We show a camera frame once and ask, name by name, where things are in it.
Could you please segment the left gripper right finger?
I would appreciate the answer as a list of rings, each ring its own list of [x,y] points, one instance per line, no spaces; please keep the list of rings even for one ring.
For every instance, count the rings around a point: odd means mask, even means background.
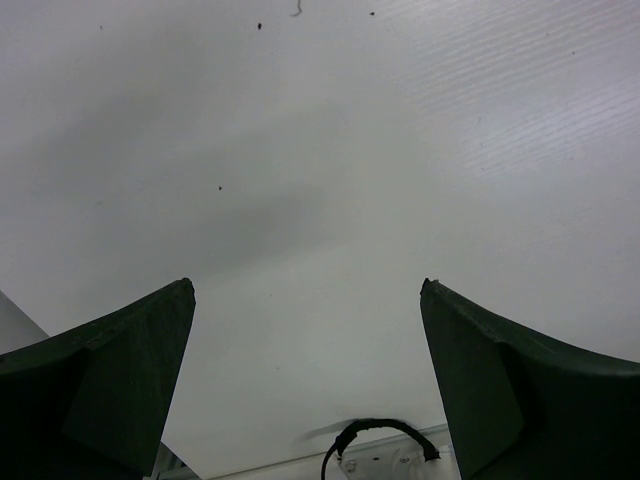
[[[636,479],[639,365],[425,280],[420,310],[464,479]]]

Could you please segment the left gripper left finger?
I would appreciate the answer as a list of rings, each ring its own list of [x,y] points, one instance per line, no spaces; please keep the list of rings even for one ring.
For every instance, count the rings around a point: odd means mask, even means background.
[[[196,307],[188,278],[1,357],[4,479],[151,475]]]

